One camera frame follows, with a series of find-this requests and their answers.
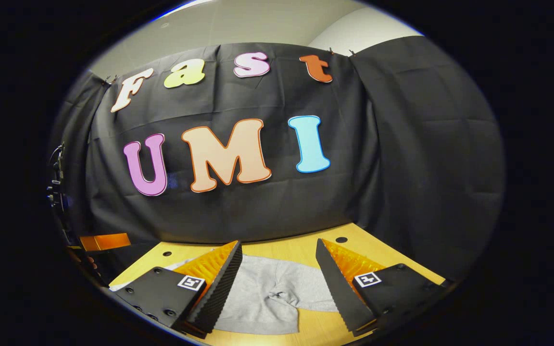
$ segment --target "black bracket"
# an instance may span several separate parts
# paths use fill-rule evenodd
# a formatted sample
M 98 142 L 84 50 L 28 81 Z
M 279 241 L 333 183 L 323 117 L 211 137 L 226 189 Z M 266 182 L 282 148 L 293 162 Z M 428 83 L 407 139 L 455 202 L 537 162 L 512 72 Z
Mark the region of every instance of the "black bracket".
M 203 278 L 154 267 L 115 294 L 153 320 L 181 330 L 205 287 Z
M 378 318 L 380 331 L 420 315 L 446 291 L 403 263 L 355 276 L 352 284 Z
M 66 245 L 68 247 L 79 247 L 81 245 L 80 241 L 70 229 L 68 219 L 66 218 L 67 199 L 66 195 L 63 193 L 63 151 L 64 144 L 61 144 L 50 156 L 48 165 L 52 169 L 53 179 L 50 181 L 50 185 L 46 188 L 48 193 L 47 198 L 53 210 L 55 220 L 59 224 L 59 228 L 62 232 L 63 240 Z

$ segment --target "orange object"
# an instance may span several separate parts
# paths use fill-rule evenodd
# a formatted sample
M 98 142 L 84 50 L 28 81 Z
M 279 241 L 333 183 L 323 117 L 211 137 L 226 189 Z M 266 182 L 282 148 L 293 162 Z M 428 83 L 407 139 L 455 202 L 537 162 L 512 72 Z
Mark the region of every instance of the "orange object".
M 317 55 L 305 55 L 299 58 L 300 61 L 305 62 L 307 66 L 307 72 L 309 76 L 318 82 L 330 83 L 332 76 L 324 73 L 323 67 L 328 67 L 328 62 L 321 61 Z
M 81 243 L 85 251 L 100 251 L 116 249 L 117 247 L 129 246 L 127 234 L 82 236 Z
M 376 272 L 378 270 L 385 269 L 386 267 L 366 258 L 365 256 L 357 254 L 352 250 L 348 250 L 343 246 L 336 245 L 325 239 L 322 239 L 322 242 L 332 256 L 332 259 L 337 264 L 337 267 L 339 267 L 339 270 L 341 271 L 341 274 L 343 274 L 345 280 L 348 281 L 348 284 L 350 284 L 352 290 L 356 292 L 356 295 L 358 295 L 360 300 L 364 302 L 365 300 L 363 300 L 356 288 L 354 288 L 354 284 L 352 284 L 354 276 L 367 274 L 369 272 Z
M 174 272 L 179 274 L 203 278 L 206 281 L 206 287 L 200 294 L 200 297 L 198 297 L 196 304 L 200 301 L 200 299 L 202 299 L 202 296 L 206 294 L 206 291 L 209 290 L 209 287 L 211 287 L 213 281 L 215 281 L 217 274 L 222 269 L 222 266 L 228 259 L 232 249 L 234 249 L 235 245 L 237 245 L 237 242 L 238 240 L 235 240 L 231 243 L 220 246 L 217 249 L 207 252 L 206 254 L 191 260 L 174 270 Z

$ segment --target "black cloth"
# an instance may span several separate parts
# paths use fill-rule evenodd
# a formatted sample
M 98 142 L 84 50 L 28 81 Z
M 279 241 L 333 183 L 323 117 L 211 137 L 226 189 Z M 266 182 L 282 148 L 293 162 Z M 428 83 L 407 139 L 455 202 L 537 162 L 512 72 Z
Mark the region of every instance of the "black cloth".
M 271 70 L 239 78 L 234 59 L 268 55 Z M 329 64 L 331 83 L 312 79 L 303 55 Z M 195 85 L 164 87 L 172 66 L 203 59 Z M 110 109 L 127 77 L 153 68 L 131 103 Z M 315 115 L 330 167 L 300 173 L 293 116 Z M 259 118 L 272 176 L 252 184 L 220 180 L 194 193 L 181 135 L 206 125 L 226 144 L 237 121 Z M 167 190 L 147 197 L 130 179 L 123 147 L 140 142 L 145 178 L 154 178 L 144 140 L 165 135 Z M 105 92 L 88 138 L 86 193 L 95 234 L 132 243 L 226 243 L 307 234 L 354 222 L 438 274 L 462 278 L 481 254 L 501 208 L 504 158 L 483 94 L 425 37 L 403 37 L 356 55 L 289 44 L 224 44 L 177 53 L 121 76 Z
M 95 111 L 108 84 L 89 70 L 75 81 L 55 118 L 50 134 L 51 151 L 63 144 L 62 188 L 66 206 L 66 227 L 80 235 L 93 233 L 93 218 L 86 198 L 87 138 Z

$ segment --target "orange block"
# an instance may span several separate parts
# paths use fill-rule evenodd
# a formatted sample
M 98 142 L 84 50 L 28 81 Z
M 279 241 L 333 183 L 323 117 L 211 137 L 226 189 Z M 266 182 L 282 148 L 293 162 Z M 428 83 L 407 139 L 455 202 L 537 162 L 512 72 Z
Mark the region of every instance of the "orange block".
M 100 251 L 116 249 L 117 247 L 129 246 L 127 234 L 82 236 L 81 243 L 85 251 Z
M 343 246 L 336 245 L 335 243 L 331 243 L 325 239 L 322 239 L 322 242 L 332 256 L 332 259 L 337 264 L 337 267 L 339 267 L 339 270 L 341 271 L 341 274 L 343 274 L 345 280 L 348 281 L 348 284 L 350 284 L 350 287 L 352 287 L 352 290 L 356 292 L 360 300 L 364 302 L 365 300 L 363 300 L 356 288 L 354 288 L 354 284 L 352 284 L 354 276 L 367 274 L 369 272 L 377 272 L 378 270 L 385 269 L 386 267 L 366 258 L 365 256 L 357 254 L 352 250 L 348 250 Z
M 198 297 L 198 302 L 213 284 L 213 281 L 222 269 L 225 261 L 228 259 L 232 249 L 234 249 L 235 245 L 237 245 L 237 242 L 238 240 L 235 240 L 231 243 L 220 246 L 217 249 L 209 251 L 174 270 L 177 273 L 203 278 L 206 281 L 206 287 L 202 294 L 200 294 L 200 297 Z

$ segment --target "wooden table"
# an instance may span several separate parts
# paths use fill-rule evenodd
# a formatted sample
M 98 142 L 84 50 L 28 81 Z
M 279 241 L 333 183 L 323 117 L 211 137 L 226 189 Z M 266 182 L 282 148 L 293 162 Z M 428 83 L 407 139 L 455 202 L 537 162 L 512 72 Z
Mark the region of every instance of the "wooden table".
M 418 273 L 436 284 L 444 278 L 422 267 L 397 250 L 379 241 L 353 223 L 323 230 L 312 234 L 283 238 L 259 243 L 243 243 L 242 252 L 249 256 L 261 256 L 280 260 L 290 260 L 319 269 L 315 259 L 318 238 L 335 243 L 338 237 L 348 240 L 339 245 L 363 256 L 367 256 L 386 267 L 405 263 Z M 167 267 L 189 258 L 195 258 L 217 247 L 216 245 L 185 245 L 177 243 L 159 243 L 147 252 L 128 269 L 114 279 L 110 285 L 133 281 L 152 267 Z M 192 335 L 189 337 L 214 346 L 340 346 L 369 335 L 352 336 L 337 312 L 320 312 L 299 309 L 299 332 L 284 335 L 255 335 L 213 330 L 201 340 Z

